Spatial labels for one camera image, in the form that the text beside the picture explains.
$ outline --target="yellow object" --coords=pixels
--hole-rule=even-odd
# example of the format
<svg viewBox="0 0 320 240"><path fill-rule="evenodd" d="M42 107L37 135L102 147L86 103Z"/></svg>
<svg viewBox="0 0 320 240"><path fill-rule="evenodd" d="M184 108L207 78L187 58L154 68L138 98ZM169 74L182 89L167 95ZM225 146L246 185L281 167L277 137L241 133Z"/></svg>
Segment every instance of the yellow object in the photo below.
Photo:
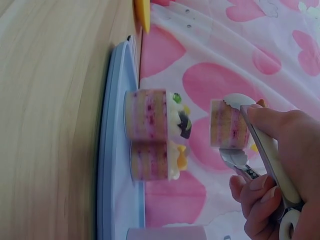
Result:
<svg viewBox="0 0 320 240"><path fill-rule="evenodd" d="M148 34L150 31L150 0L135 0L135 14L143 28Z"/></svg>
<svg viewBox="0 0 320 240"><path fill-rule="evenodd" d="M183 110L187 115L190 115L190 108L187 105L183 105Z"/></svg>
<svg viewBox="0 0 320 240"><path fill-rule="evenodd" d="M258 148L257 148L257 145L255 145L255 144L253 144L253 145L251 146L251 150L255 151L256 153L259 152L259 151L258 151Z"/></svg>
<svg viewBox="0 0 320 240"><path fill-rule="evenodd" d="M179 151L179 157L177 159L177 166L178 166L178 169L180 171L185 171L187 170L187 167L188 167L188 160L185 156L185 150L186 150L186 146L183 146L183 145L179 145L177 147L178 151Z"/></svg>

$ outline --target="fingernail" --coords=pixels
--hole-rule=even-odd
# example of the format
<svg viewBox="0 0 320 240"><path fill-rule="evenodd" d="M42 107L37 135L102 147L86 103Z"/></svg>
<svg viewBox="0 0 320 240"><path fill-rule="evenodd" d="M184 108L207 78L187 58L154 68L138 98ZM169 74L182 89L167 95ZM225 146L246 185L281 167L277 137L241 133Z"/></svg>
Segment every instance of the fingernail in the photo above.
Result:
<svg viewBox="0 0 320 240"><path fill-rule="evenodd" d="M260 176L254 180L252 180L252 182L250 183L250 190L252 191L258 191L264 188L265 183L267 181L268 175L264 175L264 176Z"/></svg>
<svg viewBox="0 0 320 240"><path fill-rule="evenodd" d="M269 201L275 196L275 192L278 186L274 186L269 191L266 192L266 194L261 198L260 202L263 204L266 201Z"/></svg>
<svg viewBox="0 0 320 240"><path fill-rule="evenodd" d="M252 109L261 109L261 108L263 108L263 107L262 107L261 105L255 103L255 104L250 105L249 108L252 108Z"/></svg>

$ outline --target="hand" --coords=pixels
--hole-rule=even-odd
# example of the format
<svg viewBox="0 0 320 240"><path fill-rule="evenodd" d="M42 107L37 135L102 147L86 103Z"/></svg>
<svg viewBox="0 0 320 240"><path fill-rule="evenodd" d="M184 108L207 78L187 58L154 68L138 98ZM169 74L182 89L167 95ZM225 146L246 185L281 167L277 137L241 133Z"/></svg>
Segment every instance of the hand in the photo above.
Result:
<svg viewBox="0 0 320 240"><path fill-rule="evenodd" d="M233 198L241 203L245 233L252 240L278 240L279 224L269 218L279 207L282 195L273 179L263 175L245 182L242 176L232 176L230 189Z"/></svg>
<svg viewBox="0 0 320 240"><path fill-rule="evenodd" d="M292 239L320 239L320 232L317 231L320 222L320 123L300 110L279 112L257 104L250 107L247 113L253 125L278 141L279 158L282 166L305 202ZM250 183L244 183L238 176L230 179L232 195L237 201L241 202L242 209L248 207L246 201L249 201L249 196L242 191L245 191L249 185ZM266 185L260 194L270 188L270 185ZM272 206L275 206L278 200L277 192L276 189L273 200L270 200ZM256 204L259 200L257 197L250 211L258 208ZM271 238L276 236L275 232L278 226L269 219L270 214L265 213L263 220L261 220L261 216L256 216L255 220L252 220L253 217L250 216L250 213L247 215L248 212L243 214L247 219L246 233L253 240L279 239ZM269 223L262 230L265 235L254 234L262 226L258 227L254 221ZM275 229L267 238L266 232L270 231L269 229L272 226L275 226Z"/></svg>

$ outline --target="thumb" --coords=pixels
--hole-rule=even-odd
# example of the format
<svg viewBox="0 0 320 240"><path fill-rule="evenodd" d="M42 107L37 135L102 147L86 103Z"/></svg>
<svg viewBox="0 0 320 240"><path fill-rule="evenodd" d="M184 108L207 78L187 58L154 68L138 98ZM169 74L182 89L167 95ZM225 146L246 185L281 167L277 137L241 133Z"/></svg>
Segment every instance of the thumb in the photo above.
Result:
<svg viewBox="0 0 320 240"><path fill-rule="evenodd" d="M286 112L253 104L248 108L247 114L252 125L278 140L282 124L286 118Z"/></svg>

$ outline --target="finger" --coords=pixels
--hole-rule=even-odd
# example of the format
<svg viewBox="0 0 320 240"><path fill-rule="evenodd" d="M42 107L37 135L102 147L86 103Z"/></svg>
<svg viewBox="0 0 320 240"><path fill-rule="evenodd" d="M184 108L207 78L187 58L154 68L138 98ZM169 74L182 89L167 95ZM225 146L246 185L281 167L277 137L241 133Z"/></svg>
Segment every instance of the finger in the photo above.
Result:
<svg viewBox="0 0 320 240"><path fill-rule="evenodd" d="M279 228L280 225L277 222L270 222L268 219L265 219L261 222L262 231L256 235L251 234L251 222L247 221L244 225L244 232L248 235L249 238L254 240L275 240L279 239Z"/></svg>
<svg viewBox="0 0 320 240"><path fill-rule="evenodd" d="M279 227L276 222L271 222L269 217L279 207L281 198L281 191L275 186L253 205L245 224L245 233L250 238L269 239L275 227Z"/></svg>
<svg viewBox="0 0 320 240"><path fill-rule="evenodd" d="M245 184L246 181L242 176L234 175L230 178L229 187L231 190L231 194L233 199L236 200L238 203L241 202L240 195Z"/></svg>
<svg viewBox="0 0 320 240"><path fill-rule="evenodd" d="M244 185L240 198L242 213L246 219L248 218L253 205L274 186L274 180L267 174L257 177L252 180L251 183Z"/></svg>
<svg viewBox="0 0 320 240"><path fill-rule="evenodd" d="M300 110L280 112L258 104L250 106L247 110L250 122L262 132L278 140L283 127L296 121L298 118L305 118L308 115Z"/></svg>

